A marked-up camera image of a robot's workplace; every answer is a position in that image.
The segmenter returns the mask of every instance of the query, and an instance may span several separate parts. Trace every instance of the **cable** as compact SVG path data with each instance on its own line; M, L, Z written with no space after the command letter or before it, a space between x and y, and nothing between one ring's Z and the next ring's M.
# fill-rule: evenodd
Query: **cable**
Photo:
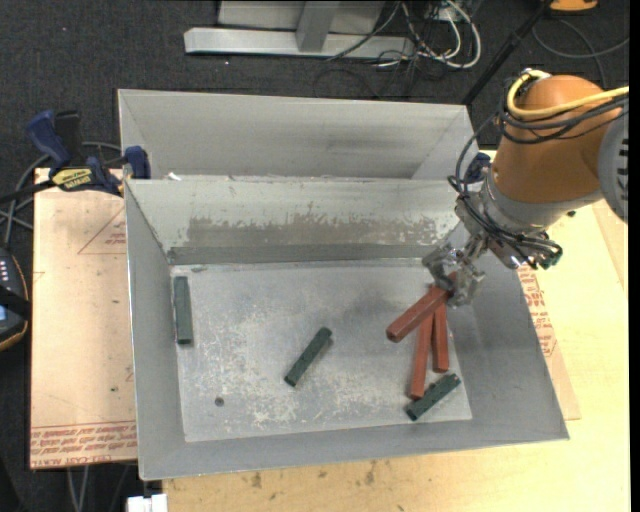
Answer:
M582 107L584 105L587 105L588 103L593 103L601 100L608 100L616 96L622 96L624 94L629 93L629 86L625 86L625 87L618 87L617 89L612 89L609 91L602 91L600 93L592 94L591 96L587 96L579 100L569 101L561 105L554 105L553 107L528 110L528 109L522 109L516 106L515 104L516 94L525 83L527 83L532 78L540 79L540 78L547 78L549 76L551 76L549 75L549 73L545 73L544 71L539 71L535 69L528 70L524 72L522 75L520 75L515 80L515 82L511 85L511 87L509 88L509 91L507 92L506 102L507 102L507 109L509 110L509 113L521 119L534 119L534 118L545 117L545 116L553 116L553 115L566 112L567 110L572 110L575 108Z
M115 162L120 161L122 159L122 156L118 156L117 158L113 158L110 160L105 160L104 158L104 153L103 153L103 149L108 149L111 151L117 151L119 154L121 153L121 148L120 146L116 145L116 144L111 144L108 142L99 142L99 141L86 141L83 142L82 145L84 147L94 147L98 150L99 155L100 155L100 160L103 162L103 164L113 164ZM27 167L27 169L22 173L22 175L20 176L20 178L18 179L18 183L15 186L15 191L18 192L20 191L25 184L27 183L27 181L29 179L32 178L33 176L33 171L35 169L38 168L43 168L43 167L47 167L47 163L50 160L50 157L48 155L42 155L40 156L37 160L35 160L29 167ZM25 199L24 201L22 201L21 203L18 203L17 200L12 201L9 204L9 207L7 209L7 211L3 211L0 210L0 226L3 223L6 223L5 226L5 232L4 232L4 237L3 237L3 243L5 246L9 246L9 243L11 241L11 234L12 234L12 230L13 230L13 225L17 224L25 229L31 230L33 231L33 225L25 222L21 219L18 219L15 217L16 213L18 213L20 210L26 208L27 206L29 206L31 203L33 202L33 198L30 197L28 199Z
M120 479L116 485L116 489L113 492L113 498L111 499L111 504L109 505L109 509L107 512L115 512L116 506L118 505L118 500L120 499L120 491L122 491L122 486L124 485L124 480L129 472L131 466L128 464L125 465L124 470L122 471L122 475L120 475Z
M509 245L518 252L518 254L520 254L532 268L537 268L537 261L532 256L528 256L523 253L522 248L538 251L543 255L543 262L546 262L547 260L551 260L552 262L557 261L557 259L562 255L562 247L558 244L548 239L544 240L540 238L533 238L521 233L511 233L506 231L498 225L498 223L495 222L495 220L493 220L486 211L480 212L471 203L467 183L461 179L462 162L469 151L471 144L473 144L473 141L476 140L480 133L492 123L494 118L494 114L487 117L469 140L467 140L456 162L455 174L454 176L449 176L447 181L458 192L458 199L463 204L467 212L482 227L490 238Z
M537 119L536 121L523 121L517 119L510 115L510 113L506 110L499 109L499 115L501 120L505 121L507 124L510 124L516 128L523 129L534 129L534 130L548 130L553 128L561 128L566 125L576 125L581 121L586 119L590 119L592 117L596 117L604 112L608 112L610 110L615 110L616 108L622 107L629 103L629 99L626 96L620 96L617 98L613 98L606 103L600 103L591 107L589 110L577 114L574 117L560 118L560 114L556 114L555 116L551 116L548 118Z
M480 78L469 89L469 92L464 95L461 103L464 105L471 105L473 100L480 94L482 89L487 85L491 78L497 73L500 67L506 62L513 51L520 46L522 40L531 32L531 29L544 15L546 9L553 3L554 0L542 0L538 2L538 8L533 14L527 18L527 20L520 25L517 29L509 34L504 44L500 47L495 57L491 59L489 65L482 72Z
M549 135L539 135L536 131L537 130L543 130L543 129L548 129L548 128L543 128L543 127L539 127L537 125L529 125L527 123L522 123L522 122L518 122L517 120L511 118L508 116L508 114L502 112L499 115L500 118L500 127L501 127L501 133L502 135L504 135L507 139L518 143L518 144L539 144L542 142L547 142L550 140L569 140L569 139L575 139L578 137L582 137L583 135L586 135L587 133L590 133L594 130L597 130L598 128L601 128L602 126L605 126L607 124L612 123L613 121L615 121L616 119L619 119L620 117L623 117L625 115L627 115L629 113L628 108L624 108L628 105L628 100L627 99L621 99L619 101L614 101L614 102L610 102L607 103L605 105L601 105L599 107L593 108L587 112L585 112L584 114L580 115L580 116L576 116L576 117L572 117L570 119L567 120L563 120L560 121L558 123L548 123L547 126L548 127L558 127L559 129ZM569 131L571 131L573 128L575 128L576 126L578 126L581 122L587 120L587 119L591 119L593 117L597 117L599 115L602 115L605 112L609 112L611 110L616 110L618 108L621 108L621 112L614 116L611 119L605 120L601 123L598 123L592 127L590 127L587 130L584 130L580 133L575 133L572 134L570 136L566 136L564 137L564 135L566 133L568 133ZM534 135L534 138L531 139L522 139L522 138L518 138L515 135L509 133L505 128L504 125L508 124L511 126L514 126L516 128L520 128L523 130L527 130L529 131L532 135Z
M71 476L70 468L67 468L67 487L69 488L69 495L71 496L71 504L73 505L73 510L75 510L75 512L79 512L80 508L78 506L78 498L76 497L76 489L73 485L73 478Z
M361 39L360 41L358 41L356 44L354 44L353 46L351 46L350 48L347 48L346 50L341 51L340 53L333 55L331 57L329 57L327 59L327 61L333 61L333 60L337 60L337 59L341 59L342 57L346 57L347 55L349 55L350 53L353 53L354 51L356 51L358 48L360 48L362 45L364 45L366 42L368 42L369 40L371 40L374 36L376 36L377 34L379 34L382 30L384 30L389 23L391 23L391 21L393 20L393 18L395 18L396 13L398 12L398 9L400 8L400 2L395 2L395 6L393 8L393 10L391 11L391 14L389 15L389 17L387 18L387 20L380 25L378 28L376 28L375 30L371 31L368 35L366 35L363 39Z
M82 512L84 508L84 498L87 492L87 482L89 481L89 466L84 467L84 475L82 476L82 486L80 487L80 497L78 498L78 512Z
M582 32L580 32L580 30L578 30L578 28L576 28L575 26L573 26L571 23L569 23L568 21L565 20L558 20L560 23L562 23L563 25L566 25L567 27L569 27L571 30L573 30L576 34L578 34L583 41L585 41L587 43L587 45L590 47L589 49L591 50L591 53L565 53L565 52L561 52L556 50L555 48L552 48L551 46L547 45L546 43L544 43L541 39L540 36L537 34L536 29L534 28L531 33L533 34L534 39L536 40L536 42L542 46L545 50L558 55L560 57L566 57L567 59L592 59L595 57L601 57L602 55L606 55L608 53L614 52L616 50L619 50L620 48L623 48L624 46L626 46L627 44L629 44L629 37L626 37L624 40L620 41L619 43L611 46L610 48L606 48L604 50L600 50L600 51L595 51L593 50L593 48L591 48L591 43L588 41L588 39L584 36L584 34Z
M322 71L321 73L318 73L316 75L316 78L313 81L313 84L311 85L311 87L313 89L313 94L314 94L314 96L316 98L329 97L329 96L319 96L318 95L318 91L317 91L317 86L318 86L318 83L320 82L320 80L322 78L324 78L325 76L330 75L332 73L344 73L346 75L349 75L349 76L355 78L356 80L358 80L360 82L360 84L364 85L365 89L367 89L371 93L371 97L372 98L381 99L380 95L378 94L378 92L371 86L371 84L362 75L356 73L355 71L351 71L349 69L342 69L342 68L327 69L327 70Z
M426 44L425 40L423 37L420 36L420 34L418 34L418 32L416 31L415 27L413 26L413 23L411 21L411 15L409 13L409 8L407 7L407 3L406 2L402 2L402 11L404 12L404 16L405 16L405 20L407 22L407 27L409 28L409 32L411 33L411 35L413 36L414 42L416 44L416 46L418 47L428 47L428 45ZM436 7L435 11L432 11L430 13L430 17L431 17L431 21L434 21L434 17L439 16L440 13L440 6L438 5ZM451 27L451 29L453 30L454 35L456 36L456 48L455 50L447 50L444 53L441 54L437 54L440 57L443 58L452 58L455 57L459 52L460 49L462 48L462 38L460 36L460 31L458 30L458 27L456 26L455 22L451 19L451 15L449 15L449 13L446 13L447 15L447 23L449 24L449 26Z
M423 45L429 48L433 47L433 42L436 37L436 28L442 25L438 21L440 19L440 13L442 12L441 5L442 4L438 2L428 10L428 14L424 16L424 22L420 30L420 41ZM442 80L446 76L447 72L451 70L451 68L448 68L442 62L434 59L425 58L417 54L415 55L415 59L415 68L425 80Z
M476 15L476 13L480 10L480 7L482 6L482 4L484 3L485 0L476 0L473 8L471 10L471 12L469 13L469 17L471 19L473 19L473 17Z
M450 58L452 56L447 55L447 53L438 54L434 52L433 49L431 49L429 46L426 46L426 45L416 53L421 57L426 57L426 58L441 62L449 68L458 69L458 70L469 69L475 66L480 60L480 57L482 56L482 40L480 39L480 33L478 32L478 29L476 28L475 24L471 21L471 18L469 17L469 15L466 12L464 12L464 10L462 10L455 2L451 0L446 0L446 2L447 2L447 5L449 5L450 7L456 10L456 12L460 15L460 17L471 28L471 33L473 35L472 44L475 47L474 57L469 62L465 62L465 63L451 62Z

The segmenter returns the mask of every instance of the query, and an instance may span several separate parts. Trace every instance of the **black cable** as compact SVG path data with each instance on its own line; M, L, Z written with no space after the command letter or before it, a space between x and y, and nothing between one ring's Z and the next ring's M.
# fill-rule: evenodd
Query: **black cable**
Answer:
M473 8L471 10L471 12L469 13L469 18L473 19L473 17L477 14L477 12L480 10L480 7L482 6L482 4L484 3L485 0L475 0L474 4L473 4Z
M15 202L24 195L35 194L36 192L40 192L41 190L46 190L55 186L56 184L51 181L44 181L42 183L36 183L34 185L22 187L20 190L16 190L15 192L2 196L0 198L0 205Z
M564 25L568 26L569 28L571 28L576 34L578 34L583 41L585 41L590 47L591 47L591 43L588 41L588 39L586 38L586 36L584 34L582 34L582 32L580 32L580 30L578 30L576 27L574 27L571 23L569 23L568 21L565 20L558 20L559 22L563 23ZM555 48L550 47L549 45L547 45L546 43L544 43L539 36L536 34L535 29L532 30L532 34L533 37L535 38L536 42L542 46L545 50L558 55L559 57L566 57L567 59L592 59L594 57L601 57L602 55L606 55L608 53L614 52L616 50L619 50L620 48L623 48L624 46L626 46L627 44L629 44L629 36L627 36L625 39L623 39L622 41L620 41L619 43L611 46L610 48L606 48L604 50L600 50L600 51L594 51L592 50L591 53L565 53L565 52L561 52L556 50Z
M393 7L391 14L387 18L387 20L384 23L382 23L378 28L376 28L375 30L372 30L369 34L367 34L364 38L362 38L360 41L358 41L356 44L354 44L350 48L347 48L346 50L343 50L340 53L327 58L326 60L333 61L333 60L341 59L342 57L346 57L347 55L349 55L350 53L353 53L362 45L370 41L374 36L378 35L382 30L384 30L389 25L389 23L391 23L393 18L395 18L398 12L398 9L400 8L400 3L401 2L395 2L395 6Z
M467 183L461 179L462 162L469 151L469 148L473 144L473 141L478 138L480 133L486 129L489 124L495 119L495 114L487 117L480 127L473 133L473 135L467 140L463 146L458 160L456 161L456 168L454 176L447 178L449 184L458 192L458 198L464 205L467 212L474 218L476 222L484 229L484 231L490 237L499 240L514 250L516 250L521 256L526 256L522 253L520 247L527 247L530 249L536 249L539 252L546 254L548 258L557 260L562 254L562 247L551 240L540 240L537 238L527 237L522 234L511 233L500 227L486 212L481 213L470 202L470 196ZM526 257L527 263L535 268L536 262L530 261L529 257Z
M120 479L116 485L116 489L113 492L113 498L111 499L111 504L109 505L107 512L115 512L116 507L118 506L118 501L120 499L120 492L122 491L122 486L124 485L125 478L127 477L127 473L129 472L131 466L125 464L124 470L120 475Z
M579 124L581 124L583 121L586 121L587 119L591 119L597 116L602 115L603 113L606 112L610 112L612 110L616 110L618 108L622 108L625 105L627 105L629 102L627 97L619 97L619 98L614 98L610 101L608 101L607 103L601 104L601 105L597 105L589 110L587 110L586 112L571 117L569 119L563 119L563 120L559 120L559 121L555 121L555 122L544 122L544 123L540 123L537 121L534 122L526 122L526 121L520 121L518 119L515 119L513 116L511 116L506 110L501 110L499 113L499 119L500 119L500 130L502 135L504 135L507 139L518 143L518 144L540 144L542 142L547 142L549 140L568 140L568 139L573 139L573 138L577 138L577 137L581 137L589 132L592 132L593 130L604 126L606 124L611 123L612 121L614 121L615 119L618 119L619 117L626 115L628 113L628 110L624 110L624 108L622 109L622 112L620 114L618 114L617 116L615 116L612 119L606 120L602 123L599 123L596 126L593 126L591 128L589 128L588 130L582 131L580 133L568 136L568 137L563 137L564 134L568 133L570 130L572 130L573 128L575 128L576 126L578 126ZM560 116L561 114L566 113L567 111L563 111L562 113L556 114L554 115L552 118L549 119L553 119L555 117ZM505 128L505 125L510 125L513 126L514 128L519 128L522 130L527 130L529 131L531 134L535 135L535 138L532 139L520 139L518 137L516 137L513 134L510 134ZM554 128L558 128L557 131L553 132L552 134L548 134L548 135L538 135L536 134L536 130L549 130L549 129L554 129Z
M438 24L440 23L437 20L440 14L440 10L440 3L436 4L430 9L428 16L425 16L425 23L423 24L422 31L420 32L420 39L422 40L423 44L425 44L429 48L431 48L431 46L433 45L433 41L436 35L434 27L438 26ZM432 66L434 69L439 70L439 72L431 73L427 69L422 69L420 67L421 64L424 64L425 66ZM427 81L442 80L447 75L447 72L450 71L450 68L448 68L444 62L436 59L419 59L416 62L416 69L418 73L420 73L420 75Z
M401 6L402 6L402 13L404 15L404 18L407 24L407 28L409 29L409 37L413 39L413 43L415 45L413 54L406 57L407 66L404 73L404 86L401 93L401 96L403 98L408 98L415 85L414 77L415 77L416 65L418 61L417 50L420 47L421 39L418 33L415 31L415 28L411 22L411 13L409 12L409 7L407 6L406 2L401 2ZM422 27L420 28L420 33L424 32L427 22L428 22L427 19L422 20Z
M484 70L478 81L473 85L473 87L471 87L469 92L465 94L461 101L463 105L470 105L473 103L473 100L475 100L482 89L484 89L487 82L489 82L498 69L502 67L502 64L504 64L509 55L511 55L511 53L520 46L522 39L533 29L538 20L542 18L547 7L549 7L552 2L553 0L542 0L533 15L509 35L508 39L502 45L500 50L498 50L498 53L495 54L495 57Z
M416 48L419 48L422 44L423 44L423 39L421 37L421 35L419 34L423 34L424 30L425 30L425 26L427 25L427 23L429 22L429 20L433 21L435 19L435 17L437 17L437 13L440 10L440 5L438 4L437 6L435 6L434 9L431 10L431 12L429 13L428 16L424 16L422 21L422 27L420 29L420 31L416 31L415 27L413 26L413 22L411 21L411 12L409 11L409 6L407 5L406 2L401 2L401 7L402 7L402 14L404 15L404 19L405 22L407 24L407 28L409 29L409 37L413 39L414 44L416 45Z
M111 144L109 142L99 142L99 141L85 141L82 143L84 147L94 147L97 148L100 154L100 160L103 161L104 164L111 164L117 161L122 162L122 156L118 156L117 158L113 158L111 160L104 161L103 149L109 149L111 151L117 151L121 153L120 146L116 144ZM33 176L33 171L38 168L46 168L48 167L48 162L50 161L50 157L48 155L42 155L37 160L35 160L27 169L22 173L20 178L18 179L18 183L15 186L15 191L19 192L25 187L25 184L28 180L30 180ZM10 203L9 208L6 212L0 210L0 225L6 223L5 233L3 237L3 243L5 246L9 246L11 241L11 234L13 230L13 225L17 224L25 229L33 231L33 226L30 223L27 223L23 220L17 219L15 214L20 210L26 208L31 204L33 198L25 199L21 203L18 203L17 200L14 200Z
M463 25L463 27L461 28L461 30L471 30L470 28L466 28L466 23L465 25ZM475 49L475 44L476 44L476 40L473 37L473 34L471 34L471 37L469 38L469 46L467 48L467 53L466 53L466 59L465 61L460 65L459 68L453 68L451 71L453 71L454 73L460 72L460 71L466 71L469 68L467 67L469 65L469 62L471 62L472 60L472 56L473 56L473 52Z
M566 27L569 27L571 30L573 30L578 37L580 37L580 39L582 39L582 41L584 42L584 44L587 46L587 48L589 49L589 51L591 53L586 53L586 54L570 54L570 53L564 53L564 52L560 52L558 50L556 50L555 48L550 47L549 45L547 45L546 43L544 43L541 39L540 36L538 35L537 31L535 30L535 28L531 31L531 33L533 34L533 38L536 40L536 42L545 50L547 50L548 52L553 53L554 55L558 55L560 57L565 57L568 59L588 59L588 58L593 58L593 60L596 63L596 66L598 68L598 73L600 74L600 83L602 84L602 88L603 89L608 89L608 83L607 83L607 78L604 72L604 67L602 66L602 62L600 61L599 57L601 57L602 55L606 55L608 53L611 53L615 50L618 50L619 48L622 48L623 46L625 46L626 44L629 43L629 38L627 37L624 41L622 41L621 43L618 43L610 48L607 48L606 50L602 50L602 51L596 51L593 47L593 45L591 44L591 41L589 41L589 39L587 38L587 36L585 36L582 31L580 31L576 26L574 26L573 24L569 23L568 21L565 20L557 20L560 23L562 23L563 25L565 25Z
M383 26L385 26L385 24L388 23L390 19L395 17L397 13L397 9L400 8L401 6L402 6L402 2L397 2L395 4L391 12L391 15L383 23ZM403 77L403 83L404 83L403 89L400 92L400 95L398 96L401 99L406 99L408 96L410 96L411 92L413 91L413 88L415 87L415 85L417 84L420 78L424 80L442 79L445 76L447 71L446 65L433 59L422 59L420 58L419 55L416 54L413 48L408 47L408 46L411 46L409 44L411 39L416 41L423 41L424 44L429 44L428 41L432 38L434 33L433 27L437 24L434 20L439 10L440 10L440 6L435 5L431 7L431 10L428 12L427 15L423 17L415 16L416 18L421 20L421 26L419 27L420 32L418 35L414 35L412 31L409 30L409 38L406 39L406 43L402 50L386 50L381 52L376 59L357 61L357 64L363 63L368 65L374 65L376 67L377 72L391 73L390 78L381 87L378 87L378 88L374 87L371 84L371 82L368 81L364 76L360 75L359 73L351 69L332 68L332 69L321 71L316 75L312 83L313 95L315 97L338 97L338 98L344 97L344 96L327 96L327 95L321 95L319 93L318 89L319 89L320 82L327 75L330 75L330 74L342 73L354 78L369 93L369 96L371 99L379 99L379 100L390 98L390 96L388 96L387 93L391 89L391 87L394 85L394 83L396 83L396 81L400 79L400 77ZM364 41L360 41L358 43L358 45L361 45L361 44L364 44ZM352 47L352 48L349 48L348 50L345 50L345 52L350 53L353 50L354 48ZM395 63L393 62L393 58L391 57L394 54L398 56L398 59ZM327 60L328 61L336 60L337 58L340 58L340 55L341 54L338 54ZM432 62L434 65L437 66L436 69L439 69L440 72L430 73L428 69L423 67L422 65L423 61Z

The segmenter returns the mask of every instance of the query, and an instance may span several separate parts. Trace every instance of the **cardboard sheet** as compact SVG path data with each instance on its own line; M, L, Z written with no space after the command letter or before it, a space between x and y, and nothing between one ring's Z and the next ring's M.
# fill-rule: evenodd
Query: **cardboard sheet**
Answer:
M580 419L578 399L569 380L569 374L560 352L560 345L553 331L553 324L544 302L544 292L538 284L536 271L523 266L518 269L518 277L522 283L522 289L527 299L527 306L529 306L529 311L531 312L540 346L542 347L544 360L549 367L553 388L562 409L562 416L565 420L578 420Z
M135 460L124 202L35 196L32 469Z

